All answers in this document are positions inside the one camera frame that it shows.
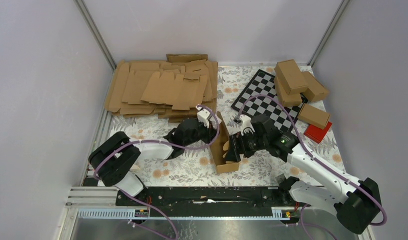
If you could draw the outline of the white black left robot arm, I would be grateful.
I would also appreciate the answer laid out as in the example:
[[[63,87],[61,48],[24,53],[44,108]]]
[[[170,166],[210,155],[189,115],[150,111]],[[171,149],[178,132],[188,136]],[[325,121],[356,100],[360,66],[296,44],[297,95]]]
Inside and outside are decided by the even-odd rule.
[[[128,194],[132,204],[142,205],[147,198],[144,184],[130,171],[137,160],[174,159],[191,145],[202,141],[203,148],[210,146],[217,138],[221,120],[199,120],[188,118],[169,131],[162,140],[131,141],[125,132],[119,131],[106,140],[88,157],[94,169],[94,178],[107,187],[117,187]]]

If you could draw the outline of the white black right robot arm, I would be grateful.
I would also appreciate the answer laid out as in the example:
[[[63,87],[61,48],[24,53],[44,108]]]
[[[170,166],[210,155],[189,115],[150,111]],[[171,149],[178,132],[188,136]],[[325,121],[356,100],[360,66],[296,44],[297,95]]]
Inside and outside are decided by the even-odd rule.
[[[379,188],[374,180],[360,180],[339,170],[312,151],[301,138],[279,130],[266,115],[240,115],[236,122],[240,123],[241,130],[229,136],[228,158],[248,158],[265,150],[305,171],[322,185],[312,186],[297,177],[281,175],[278,198],[283,205],[299,202],[324,210],[358,235],[381,212]]]

